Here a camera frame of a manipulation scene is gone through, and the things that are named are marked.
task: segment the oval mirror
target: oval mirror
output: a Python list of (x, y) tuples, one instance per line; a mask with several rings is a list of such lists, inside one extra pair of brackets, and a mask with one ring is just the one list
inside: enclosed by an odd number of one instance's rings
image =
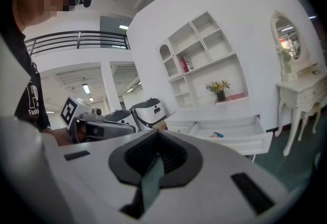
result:
[(276, 21), (276, 29), (283, 49), (288, 52), (291, 59), (297, 60), (300, 56), (301, 47), (294, 25), (289, 19), (279, 17)]

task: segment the gray floor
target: gray floor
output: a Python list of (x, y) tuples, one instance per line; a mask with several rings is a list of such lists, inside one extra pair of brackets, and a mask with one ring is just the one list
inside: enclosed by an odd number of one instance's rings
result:
[(255, 158), (257, 165), (279, 179), (289, 191), (310, 180), (315, 157), (322, 151), (327, 141), (327, 112), (321, 115), (314, 135), (312, 134), (313, 123), (314, 120), (309, 121), (300, 142), (297, 141), (299, 127), (288, 156), (283, 156), (283, 150), (290, 134), (290, 131), (285, 131), (278, 137), (272, 137), (268, 153), (257, 155)]

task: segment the black t-shirt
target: black t-shirt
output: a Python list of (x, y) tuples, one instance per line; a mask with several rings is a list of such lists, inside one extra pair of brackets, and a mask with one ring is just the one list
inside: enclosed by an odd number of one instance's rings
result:
[(2, 0), (2, 2), (1, 35), (12, 54), (31, 77), (18, 103), (15, 116), (32, 123), (40, 130), (50, 128), (49, 118), (43, 102), (40, 74), (37, 71), (36, 64), (32, 62), (27, 52), (24, 43), (25, 35), (21, 33), (16, 25), (12, 12), (12, 0)]

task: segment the red book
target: red book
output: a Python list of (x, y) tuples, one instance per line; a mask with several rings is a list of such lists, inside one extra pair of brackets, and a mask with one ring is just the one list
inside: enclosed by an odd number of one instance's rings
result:
[(180, 58), (180, 63), (182, 64), (182, 68), (184, 70), (184, 72), (188, 72), (189, 71), (189, 68), (185, 62), (185, 58), (184, 56)]

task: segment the white column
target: white column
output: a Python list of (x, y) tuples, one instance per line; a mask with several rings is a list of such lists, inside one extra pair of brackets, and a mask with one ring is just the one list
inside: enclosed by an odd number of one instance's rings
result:
[(101, 62), (101, 74), (104, 83), (104, 88), (106, 89), (110, 110), (111, 112), (115, 110), (121, 110), (121, 104), (118, 99), (116, 87), (114, 85), (112, 72), (110, 68), (110, 62)]

